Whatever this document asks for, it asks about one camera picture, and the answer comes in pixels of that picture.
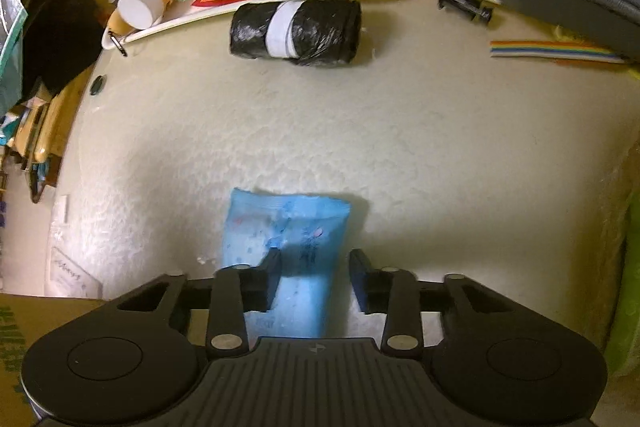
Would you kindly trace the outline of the blue wet wipes pack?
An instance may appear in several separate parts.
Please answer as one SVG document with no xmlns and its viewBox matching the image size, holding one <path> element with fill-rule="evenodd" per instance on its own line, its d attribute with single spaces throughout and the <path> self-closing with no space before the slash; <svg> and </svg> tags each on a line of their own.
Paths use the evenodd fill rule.
<svg viewBox="0 0 640 427">
<path fill-rule="evenodd" d="M 232 191 L 222 264 L 259 265 L 272 248 L 282 259 L 270 310 L 247 315 L 250 340 L 323 335 L 350 210 L 349 202 L 328 196 Z"/>
</svg>

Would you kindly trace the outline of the black garbage bag roll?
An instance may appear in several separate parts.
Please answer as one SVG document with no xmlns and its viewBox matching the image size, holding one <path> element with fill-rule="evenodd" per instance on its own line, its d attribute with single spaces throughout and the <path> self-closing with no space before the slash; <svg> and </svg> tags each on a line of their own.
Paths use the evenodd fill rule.
<svg viewBox="0 0 640 427">
<path fill-rule="evenodd" d="M 356 56 L 361 5 L 355 0 L 247 3 L 233 14 L 230 53 L 303 66 L 341 66 Z"/>
</svg>

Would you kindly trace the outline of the cardboard box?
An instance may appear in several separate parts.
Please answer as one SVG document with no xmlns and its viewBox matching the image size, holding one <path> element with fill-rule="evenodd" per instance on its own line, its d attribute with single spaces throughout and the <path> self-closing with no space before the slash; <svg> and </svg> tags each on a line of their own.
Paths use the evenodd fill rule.
<svg viewBox="0 0 640 427">
<path fill-rule="evenodd" d="M 35 414 L 20 382 L 28 348 L 40 337 L 102 305 L 101 300 L 2 294 L 0 301 L 0 421 L 32 426 Z"/>
</svg>

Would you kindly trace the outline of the black button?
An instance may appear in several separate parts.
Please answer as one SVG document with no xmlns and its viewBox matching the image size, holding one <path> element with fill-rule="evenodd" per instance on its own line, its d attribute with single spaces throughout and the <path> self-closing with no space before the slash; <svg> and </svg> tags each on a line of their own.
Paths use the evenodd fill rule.
<svg viewBox="0 0 640 427">
<path fill-rule="evenodd" d="M 104 88 L 106 83 L 106 76 L 105 75 L 99 75 L 96 76 L 96 78 L 93 79 L 93 82 L 91 83 L 89 92 L 91 96 L 96 96 L 98 95 Z"/>
</svg>

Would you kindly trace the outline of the tan pouch with carabiner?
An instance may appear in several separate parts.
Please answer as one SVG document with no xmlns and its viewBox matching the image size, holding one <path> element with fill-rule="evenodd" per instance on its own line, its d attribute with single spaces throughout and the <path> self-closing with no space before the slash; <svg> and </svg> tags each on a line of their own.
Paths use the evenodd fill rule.
<svg viewBox="0 0 640 427">
<path fill-rule="evenodd" d="M 122 18 L 118 10 L 115 10 L 106 23 L 106 32 L 111 43 L 123 57 L 127 57 L 128 53 L 122 45 L 122 38 L 129 35 L 131 31 L 132 27 Z"/>
</svg>

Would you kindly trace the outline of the white pill bottle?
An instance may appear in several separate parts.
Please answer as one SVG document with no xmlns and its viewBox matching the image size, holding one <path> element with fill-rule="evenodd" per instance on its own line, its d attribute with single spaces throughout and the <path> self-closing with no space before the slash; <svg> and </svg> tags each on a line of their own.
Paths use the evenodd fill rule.
<svg viewBox="0 0 640 427">
<path fill-rule="evenodd" d="M 117 9 L 122 19 L 137 30 L 148 29 L 164 16 L 172 0 L 118 0 Z"/>
</svg>

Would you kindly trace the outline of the wooden chair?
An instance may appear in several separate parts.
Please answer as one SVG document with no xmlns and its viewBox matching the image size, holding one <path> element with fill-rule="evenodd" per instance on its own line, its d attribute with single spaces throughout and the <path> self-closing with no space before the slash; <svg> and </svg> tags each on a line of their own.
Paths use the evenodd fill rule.
<svg viewBox="0 0 640 427">
<path fill-rule="evenodd" d="M 58 181 L 64 142 L 79 97 L 101 53 L 100 39 L 113 8 L 107 0 L 22 0 L 22 112 L 10 140 L 32 202 Z"/>
</svg>

